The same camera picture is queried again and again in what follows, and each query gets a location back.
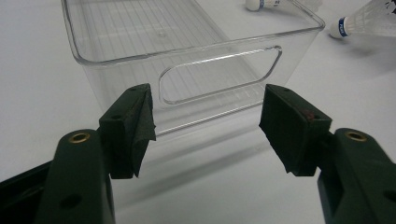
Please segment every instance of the plastic container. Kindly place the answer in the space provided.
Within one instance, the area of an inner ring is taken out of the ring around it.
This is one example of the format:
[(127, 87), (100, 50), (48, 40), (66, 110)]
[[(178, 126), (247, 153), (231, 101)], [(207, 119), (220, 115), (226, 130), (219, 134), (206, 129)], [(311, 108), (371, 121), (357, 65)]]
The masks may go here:
[(158, 135), (260, 105), (285, 84), (324, 21), (297, 1), (63, 0), (74, 57), (106, 110), (150, 83)]

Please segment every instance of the white table surface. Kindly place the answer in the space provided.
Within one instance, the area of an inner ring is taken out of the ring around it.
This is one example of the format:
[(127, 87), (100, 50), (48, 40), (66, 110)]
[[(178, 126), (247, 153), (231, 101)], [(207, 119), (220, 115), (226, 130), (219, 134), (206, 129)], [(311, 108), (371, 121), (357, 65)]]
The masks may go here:
[[(332, 132), (366, 132), (395, 161), (396, 39), (329, 37), (333, 21), (365, 2), (323, 0), (327, 26), (286, 86), (328, 114)], [(96, 129), (101, 115), (61, 1), (0, 1), (0, 181), (50, 161), (63, 135)], [(318, 174), (287, 175), (259, 116), (257, 108), (150, 144), (140, 178), (113, 181), (118, 223), (323, 223)]]

